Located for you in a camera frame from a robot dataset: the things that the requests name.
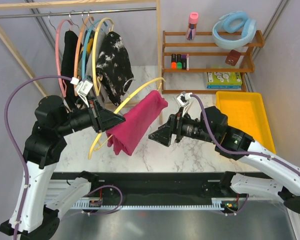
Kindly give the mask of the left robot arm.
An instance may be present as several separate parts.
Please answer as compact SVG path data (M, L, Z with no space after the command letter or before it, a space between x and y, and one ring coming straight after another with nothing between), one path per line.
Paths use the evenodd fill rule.
M11 218L0 225L0 232L22 240L49 240L61 219L82 197L96 196L100 191L98 177L81 172L64 191L45 202L51 177L67 145L65 136L92 127L102 133L125 122L125 118L103 108L97 100L92 106L68 112L60 96L40 100L36 122L19 151L24 169L20 193Z

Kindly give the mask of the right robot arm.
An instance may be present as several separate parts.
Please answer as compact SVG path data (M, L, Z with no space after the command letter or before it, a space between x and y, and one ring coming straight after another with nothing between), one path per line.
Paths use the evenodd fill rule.
M238 193L272 197L300 214L300 167L269 151L244 131L229 126L228 117L215 106L204 108L196 119L183 110L181 107L171 114L165 124L149 134L149 139L166 147L171 145L173 135L176 143L184 137L213 143L221 156L248 164L269 177L244 177L227 171L219 182L223 196Z

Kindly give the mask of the pink trousers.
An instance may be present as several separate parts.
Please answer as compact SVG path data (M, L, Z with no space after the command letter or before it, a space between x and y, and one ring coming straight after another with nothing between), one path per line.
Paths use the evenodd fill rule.
M106 132L109 137L107 146L113 147L115 155L124 152L128 156L132 156L150 125L167 106L168 102L157 90L151 91L124 115L125 122Z

